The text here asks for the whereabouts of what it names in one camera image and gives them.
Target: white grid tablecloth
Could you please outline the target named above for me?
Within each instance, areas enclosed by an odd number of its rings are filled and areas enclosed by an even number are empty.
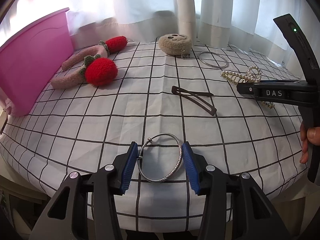
[[[225,173],[249,172],[272,198],[306,169],[299,163],[298,108],[275,104],[270,110],[240,95],[235,85],[220,77],[221,70],[196,58],[198,52],[208,50],[225,57],[230,62],[228,70],[245,73],[247,66],[255,64],[263,80],[296,79],[265,56],[254,51],[245,54],[232,45],[214,49],[198,44],[190,59],[181,59],[166,56],[157,42],[131,41],[110,56],[119,72],[108,86],[82,84],[54,90],[48,84],[29,115],[9,117],[0,137],[0,152],[24,178],[52,196],[70,172],[96,172],[127,152],[131,141],[141,146],[148,137],[167,132],[188,141],[195,153]],[[203,56],[213,64],[224,64],[219,57]],[[173,95],[173,85],[213,93],[217,114],[210,116]],[[172,170],[179,152],[170,138],[159,137],[153,145],[145,148],[143,171],[156,179]],[[121,228],[169,232],[200,227],[204,197],[189,187],[183,164],[161,184],[148,183],[135,167],[129,190],[115,199]],[[227,207],[230,220],[229,195]],[[88,216],[92,218],[91,195]]]

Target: blue gripper pad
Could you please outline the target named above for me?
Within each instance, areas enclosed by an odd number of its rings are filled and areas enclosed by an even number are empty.
[[[134,166],[136,165],[137,158],[138,158],[138,145],[137,145],[137,143],[134,143],[134,145],[129,153],[129,157],[127,159],[127,162],[126,162],[124,169],[122,171],[120,190],[122,191],[123,194],[129,188],[131,177],[133,174]]]
[[[200,193],[199,174],[196,169],[195,163],[193,162],[193,159],[191,156],[193,152],[189,144],[186,144],[186,143],[182,144],[182,152],[183,152],[182,158],[188,174],[190,186],[196,194],[199,194]]]

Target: human hand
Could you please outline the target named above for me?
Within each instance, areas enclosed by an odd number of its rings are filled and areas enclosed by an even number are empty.
[[[308,161],[308,143],[320,145],[320,127],[312,127],[307,131],[302,122],[300,125],[300,138],[302,141],[302,156],[300,158],[300,163],[305,164]]]

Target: pink container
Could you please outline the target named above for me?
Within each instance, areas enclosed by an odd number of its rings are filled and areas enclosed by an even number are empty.
[[[0,105],[7,114],[28,114],[53,74],[72,55],[68,10],[40,18],[0,47]]]

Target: silver bangle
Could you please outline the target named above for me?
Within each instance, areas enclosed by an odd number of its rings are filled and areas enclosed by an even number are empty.
[[[200,55],[201,55],[201,54],[204,54],[204,53],[209,53],[209,54],[212,54],[212,55],[216,55],[216,56],[222,58],[223,61],[224,61],[226,64],[225,64],[224,66],[215,66],[215,65],[209,64],[209,63],[207,63],[207,62],[204,62],[203,59],[200,58]],[[200,52],[200,53],[198,54],[198,58],[199,58],[199,60],[201,60],[201,62],[202,62],[203,64],[206,64],[207,66],[210,66],[210,67],[213,67],[213,68],[222,69],[222,68],[226,68],[226,67],[229,66],[229,63],[227,62],[227,60],[226,60],[224,57],[222,57],[221,55],[219,55],[219,54],[217,54],[217,53],[215,53],[215,52],[211,52],[211,51],[203,51],[203,52]]]
[[[167,136],[170,136],[172,137],[173,139],[175,139],[175,141],[177,142],[178,144],[178,147],[179,147],[179,159],[178,159],[178,162],[176,164],[176,166],[173,168],[172,171],[170,171],[170,173],[165,176],[164,178],[162,179],[150,179],[148,178],[145,174],[143,174],[142,172],[142,168],[141,168],[141,164],[142,164],[142,151],[143,149],[145,148],[145,146],[148,144],[148,143],[152,143],[152,140],[156,137],[159,137],[159,136],[162,136],[162,135],[167,135]],[[139,168],[139,172],[140,174],[149,182],[163,182],[165,180],[167,180],[172,174],[174,174],[176,172],[176,170],[179,168],[180,164],[181,164],[181,161],[182,161],[182,147],[181,147],[181,143],[179,142],[179,139],[174,136],[173,134],[171,133],[159,133],[155,136],[153,136],[152,138],[148,138],[148,140],[144,143],[144,145],[142,145],[141,149],[140,149],[140,152],[138,154],[138,158],[137,158],[137,162],[138,162],[138,168]]]

